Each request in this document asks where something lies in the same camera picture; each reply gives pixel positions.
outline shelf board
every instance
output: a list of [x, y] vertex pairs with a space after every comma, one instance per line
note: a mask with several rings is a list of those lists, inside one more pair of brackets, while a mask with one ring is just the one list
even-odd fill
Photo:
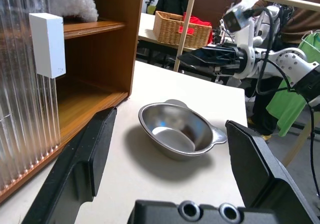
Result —
[[105, 90], [68, 76], [57, 80], [61, 144], [69, 142], [95, 113], [116, 106], [127, 96], [127, 92]]
[[98, 33], [110, 32], [122, 29], [126, 26], [124, 22], [113, 20], [101, 20], [85, 23], [65, 23], [64, 39], [78, 38]]

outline white block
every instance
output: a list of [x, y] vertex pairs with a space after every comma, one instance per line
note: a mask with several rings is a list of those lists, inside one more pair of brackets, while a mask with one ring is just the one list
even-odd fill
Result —
[[36, 72], [48, 78], [66, 74], [64, 20], [48, 13], [30, 13]]

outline floor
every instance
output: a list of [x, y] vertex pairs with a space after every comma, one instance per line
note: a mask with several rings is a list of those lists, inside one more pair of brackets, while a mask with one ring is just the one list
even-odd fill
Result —
[[[209, 81], [207, 77], [203, 77], [201, 75], [196, 75], [188, 72], [185, 72], [184, 74]], [[233, 87], [238, 86], [239, 84], [239, 80], [236, 79], [232, 79], [228, 82], [228, 86]], [[253, 102], [247, 103], [247, 115], [250, 115], [252, 106]], [[307, 123], [309, 121], [309, 118], [310, 116], [308, 109], [305, 108], [299, 116], [298, 121], [301, 123]], [[272, 136], [272, 138], [269, 140], [268, 146], [278, 160], [281, 161], [288, 153], [288, 151], [292, 148], [300, 131], [301, 130], [299, 129], [291, 128], [285, 137], [279, 137], [276, 134]], [[320, 184], [320, 158], [318, 158], [320, 156], [320, 136], [316, 135], [315, 138], [314, 168], [318, 182]], [[320, 199], [316, 196], [316, 189], [310, 166], [310, 139], [306, 141], [302, 150], [287, 167], [287, 170], [316, 215], [320, 216]]]

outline table surface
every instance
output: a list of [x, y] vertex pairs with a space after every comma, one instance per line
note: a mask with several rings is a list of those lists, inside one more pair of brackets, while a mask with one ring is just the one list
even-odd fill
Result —
[[[169, 44], [164, 44], [164, 43], [160, 43], [157, 41], [156, 36], [153, 31], [154, 24], [155, 24], [155, 18], [156, 18], [155, 15], [141, 13], [140, 26], [139, 26], [139, 32], [138, 32], [139, 39], [146, 41], [146, 42], [156, 43], [156, 44], [160, 44], [163, 46], [178, 49], [177, 45], [169, 45]], [[184, 47], [183, 50], [186, 52], [190, 52], [190, 51], [194, 50], [194, 48]]]
[[[226, 120], [247, 125], [243, 89], [136, 61], [132, 95], [118, 107], [98, 195], [81, 206], [76, 224], [125, 224], [137, 199], [243, 206], [228, 143], [187, 162], [169, 159], [153, 146], [139, 124], [138, 111], [168, 99], [183, 101], [223, 131]], [[21, 223], [52, 166], [0, 206], [1, 224]]]

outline metal bowl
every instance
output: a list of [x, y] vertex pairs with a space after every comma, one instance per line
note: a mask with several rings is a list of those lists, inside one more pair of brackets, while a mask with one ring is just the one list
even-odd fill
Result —
[[138, 117], [156, 147], [176, 160], [201, 156], [227, 141], [223, 131], [178, 100], [145, 105]]

